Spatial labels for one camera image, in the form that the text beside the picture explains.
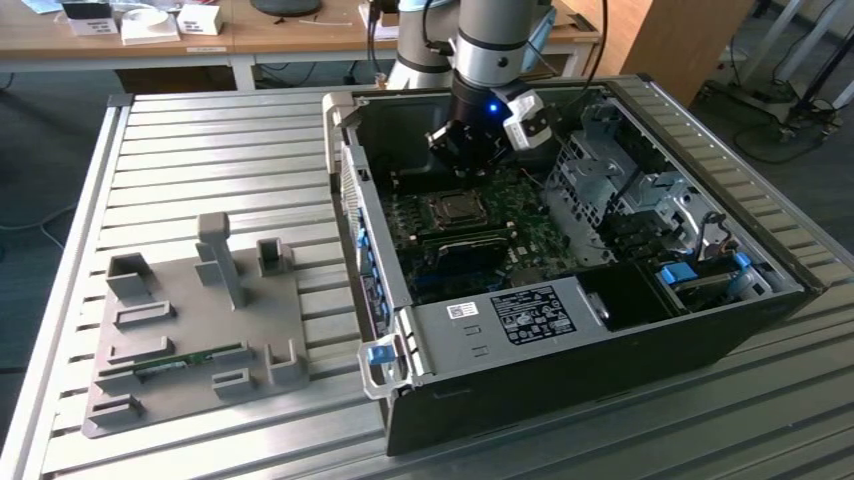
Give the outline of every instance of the robotic arm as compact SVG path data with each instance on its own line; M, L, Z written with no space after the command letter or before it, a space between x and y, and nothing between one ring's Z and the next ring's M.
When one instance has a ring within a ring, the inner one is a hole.
M544 101L520 80L540 3L401 2L390 86L437 87L447 85L450 77L449 121L427 140L461 177L484 175L510 149L537 148L552 137Z

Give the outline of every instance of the white box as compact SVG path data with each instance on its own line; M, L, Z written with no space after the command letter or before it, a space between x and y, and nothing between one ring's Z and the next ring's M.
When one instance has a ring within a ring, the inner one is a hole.
M178 42L181 39L175 17L166 12L138 9L122 17L122 43L126 46Z
M69 19L69 25L75 35L110 35L119 33L117 21L111 18L89 18L86 20Z
M178 14L178 28L189 35L219 35L223 18L217 5L185 5Z

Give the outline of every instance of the power supply label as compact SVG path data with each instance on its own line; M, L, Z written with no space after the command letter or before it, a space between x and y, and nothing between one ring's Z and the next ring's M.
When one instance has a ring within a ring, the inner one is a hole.
M493 307L514 345L573 333L576 325L552 287L493 297Z

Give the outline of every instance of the wooden table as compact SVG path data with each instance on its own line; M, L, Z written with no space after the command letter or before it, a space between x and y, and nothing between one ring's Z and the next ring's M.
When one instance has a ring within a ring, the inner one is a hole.
M275 17L255 10L249 0L221 0L226 26L219 36L183 35L181 42L125 47L119 35L77 37L57 14L35 14L20 0L0 0L0 72L114 70L227 65L238 90L254 90L253 66L265 63L323 62L366 59L366 29L358 0L323 0L318 15L305 21L339 23L323 26ZM569 12L557 2L564 15ZM546 54L570 55L564 74L582 74L598 32L574 25L556 28ZM377 56L394 59L397 41L377 42Z

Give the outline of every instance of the metal bracket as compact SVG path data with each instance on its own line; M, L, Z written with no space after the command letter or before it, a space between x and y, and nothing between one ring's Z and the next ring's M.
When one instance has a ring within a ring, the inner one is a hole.
M323 140L326 142L326 169L330 175L339 173L335 164L335 128L355 110L353 93L333 92L323 97Z

